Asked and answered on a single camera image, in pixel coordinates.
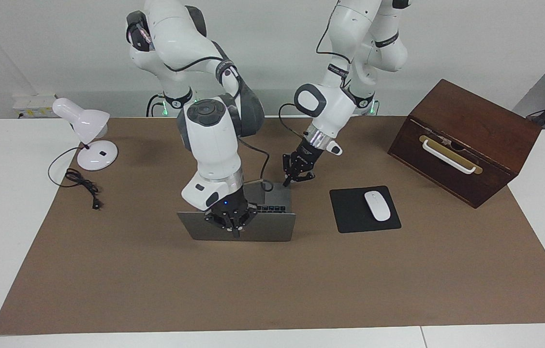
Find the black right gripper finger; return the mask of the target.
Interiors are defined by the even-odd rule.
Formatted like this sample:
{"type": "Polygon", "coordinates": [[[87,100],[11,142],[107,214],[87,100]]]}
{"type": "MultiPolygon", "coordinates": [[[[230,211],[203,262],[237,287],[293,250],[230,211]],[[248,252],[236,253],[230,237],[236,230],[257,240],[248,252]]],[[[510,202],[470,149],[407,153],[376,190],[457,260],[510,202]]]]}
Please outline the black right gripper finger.
{"type": "Polygon", "coordinates": [[[234,224],[234,220],[227,213],[217,215],[213,212],[204,213],[204,220],[213,226],[228,232],[233,238],[238,238],[238,229],[234,224]]]}
{"type": "Polygon", "coordinates": [[[257,205],[248,203],[236,211],[236,238],[240,237],[240,231],[257,216],[257,205]]]}

